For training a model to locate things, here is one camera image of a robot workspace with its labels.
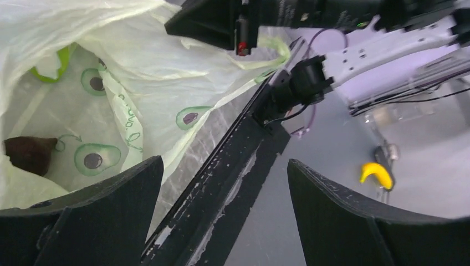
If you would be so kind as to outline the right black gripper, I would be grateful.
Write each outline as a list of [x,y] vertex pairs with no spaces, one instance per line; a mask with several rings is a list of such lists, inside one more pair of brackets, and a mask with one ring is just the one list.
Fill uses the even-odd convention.
[[422,28],[451,14],[454,1],[205,0],[186,1],[165,23],[167,34],[245,56],[257,46],[259,27],[320,28],[352,32],[369,26],[387,32]]

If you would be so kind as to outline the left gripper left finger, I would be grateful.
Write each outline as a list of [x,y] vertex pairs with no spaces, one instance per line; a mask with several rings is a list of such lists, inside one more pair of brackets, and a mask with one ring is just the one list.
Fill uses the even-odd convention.
[[139,265],[164,164],[151,157],[76,192],[1,211],[2,265]]

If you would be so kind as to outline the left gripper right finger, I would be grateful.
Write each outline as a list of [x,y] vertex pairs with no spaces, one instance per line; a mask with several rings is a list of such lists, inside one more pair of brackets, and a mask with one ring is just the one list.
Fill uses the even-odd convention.
[[428,216],[366,197],[299,160],[287,167],[307,265],[468,265],[469,218]]

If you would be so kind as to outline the dark red fake fruit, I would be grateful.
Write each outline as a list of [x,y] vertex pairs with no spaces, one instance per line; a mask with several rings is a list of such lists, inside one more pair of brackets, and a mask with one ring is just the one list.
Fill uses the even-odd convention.
[[13,166],[44,177],[52,159],[57,138],[18,136],[3,141],[6,156]]

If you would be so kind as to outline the green avocado print plastic bag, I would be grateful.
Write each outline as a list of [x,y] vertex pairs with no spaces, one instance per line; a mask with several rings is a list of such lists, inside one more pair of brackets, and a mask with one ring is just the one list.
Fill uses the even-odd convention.
[[[208,114],[283,66],[282,29],[263,27],[238,57],[168,35],[180,6],[168,1],[2,1],[1,139],[58,139],[44,177],[1,153],[1,208],[28,208],[160,155],[177,168]],[[30,70],[76,43],[56,83]]]

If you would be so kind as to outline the green fake fruit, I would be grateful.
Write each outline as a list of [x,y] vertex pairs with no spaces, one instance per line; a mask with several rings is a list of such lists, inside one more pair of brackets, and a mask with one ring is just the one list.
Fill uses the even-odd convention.
[[72,43],[55,53],[48,54],[30,72],[42,82],[56,83],[65,73],[76,47],[77,44]]

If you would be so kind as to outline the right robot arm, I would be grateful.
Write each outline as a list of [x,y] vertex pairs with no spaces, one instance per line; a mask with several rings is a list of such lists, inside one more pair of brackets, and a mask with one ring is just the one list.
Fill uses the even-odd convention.
[[165,23],[169,35],[187,37],[237,55],[250,55],[261,26],[352,32],[384,30],[377,39],[303,59],[274,85],[253,114],[261,125],[324,99],[326,93],[375,67],[445,45],[469,44],[468,1],[187,1]]

